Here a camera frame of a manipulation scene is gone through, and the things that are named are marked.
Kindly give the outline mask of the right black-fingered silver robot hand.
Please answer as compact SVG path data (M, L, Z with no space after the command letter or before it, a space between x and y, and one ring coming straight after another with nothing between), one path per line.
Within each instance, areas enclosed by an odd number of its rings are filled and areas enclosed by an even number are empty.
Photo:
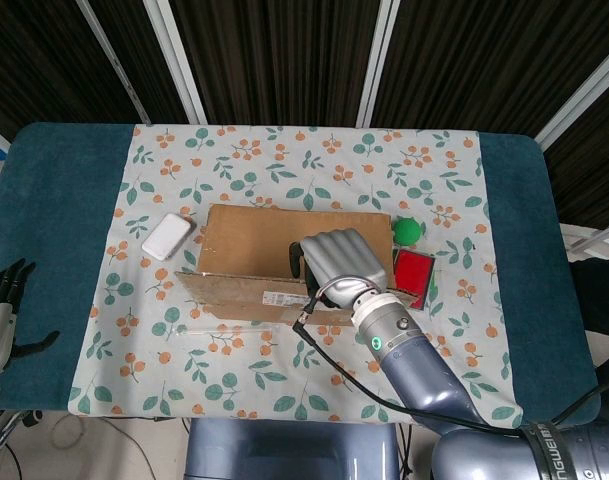
M294 278L304 270L311 299L326 286L319 301L329 308L352 309L362 294L383 293L388 287L385 267L355 229L321 232L291 243L289 264Z

